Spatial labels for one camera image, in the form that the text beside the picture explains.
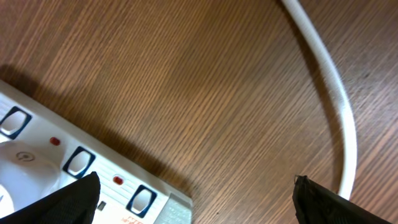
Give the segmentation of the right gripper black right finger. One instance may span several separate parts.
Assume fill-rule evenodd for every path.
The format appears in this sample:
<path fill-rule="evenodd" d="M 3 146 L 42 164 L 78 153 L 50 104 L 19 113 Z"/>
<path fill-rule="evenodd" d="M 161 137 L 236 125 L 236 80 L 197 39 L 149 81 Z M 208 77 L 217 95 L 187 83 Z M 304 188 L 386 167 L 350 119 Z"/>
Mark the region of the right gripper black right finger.
<path fill-rule="evenodd" d="M 300 224 L 391 224 L 310 180 L 295 176 L 295 215 Z"/>

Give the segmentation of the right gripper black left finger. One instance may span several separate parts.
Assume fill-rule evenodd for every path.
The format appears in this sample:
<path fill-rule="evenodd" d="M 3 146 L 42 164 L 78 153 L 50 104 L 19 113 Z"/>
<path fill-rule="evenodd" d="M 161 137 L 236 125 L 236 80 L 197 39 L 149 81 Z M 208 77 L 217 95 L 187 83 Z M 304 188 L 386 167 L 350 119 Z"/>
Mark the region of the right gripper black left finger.
<path fill-rule="evenodd" d="M 92 224 L 101 184 L 92 172 L 39 201 L 1 218 L 3 224 Z"/>

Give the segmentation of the white USB charger plug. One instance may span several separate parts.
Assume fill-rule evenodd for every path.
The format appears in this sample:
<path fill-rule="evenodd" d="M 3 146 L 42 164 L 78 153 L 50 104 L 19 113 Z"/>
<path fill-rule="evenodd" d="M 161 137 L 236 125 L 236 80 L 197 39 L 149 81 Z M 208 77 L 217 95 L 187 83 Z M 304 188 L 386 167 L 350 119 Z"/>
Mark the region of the white USB charger plug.
<path fill-rule="evenodd" d="M 1 143 L 1 217 L 59 188 L 60 168 L 20 141 Z"/>

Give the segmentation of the white power strip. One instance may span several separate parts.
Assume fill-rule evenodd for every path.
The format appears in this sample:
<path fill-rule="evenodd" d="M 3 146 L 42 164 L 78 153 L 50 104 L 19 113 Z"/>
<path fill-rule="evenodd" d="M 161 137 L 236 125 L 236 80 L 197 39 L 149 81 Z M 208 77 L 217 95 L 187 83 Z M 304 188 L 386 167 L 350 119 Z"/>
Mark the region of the white power strip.
<path fill-rule="evenodd" d="M 1 141 L 37 151 L 60 168 L 64 187 L 91 172 L 101 183 L 95 223 L 191 223 L 192 199 L 5 82 L 1 82 Z"/>

